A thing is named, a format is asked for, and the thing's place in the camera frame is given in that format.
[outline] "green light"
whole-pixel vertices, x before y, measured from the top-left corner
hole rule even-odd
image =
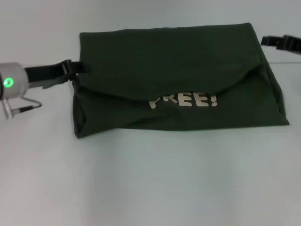
[[[3,82],[4,87],[10,88],[14,84],[14,80],[12,78],[6,78]]]

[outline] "white surface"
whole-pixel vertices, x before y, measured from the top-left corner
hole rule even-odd
[[[272,69],[291,126],[76,139],[71,84],[29,90],[0,118],[0,225],[300,226],[301,65]]]
[[[258,38],[301,37],[300,0],[1,0],[0,62],[79,58],[79,33],[127,28],[253,24]],[[269,62],[300,57],[264,48]]]

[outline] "white table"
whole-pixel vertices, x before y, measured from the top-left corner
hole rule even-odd
[[[0,225],[300,226],[301,64],[272,69],[291,126],[76,139],[71,84],[29,90],[0,116]]]

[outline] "white background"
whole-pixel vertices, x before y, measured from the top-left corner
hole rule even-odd
[[[0,62],[79,58],[80,32],[250,22],[301,36],[298,0],[2,0]],[[270,62],[298,55],[265,48]],[[70,83],[0,111],[1,226],[300,226],[301,65],[272,65],[286,127],[73,135]],[[19,106],[20,101],[12,101]]]

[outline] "green led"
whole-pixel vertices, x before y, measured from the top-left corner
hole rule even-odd
[[[6,78],[3,82],[4,87],[10,88],[14,84],[14,80],[12,78]]]

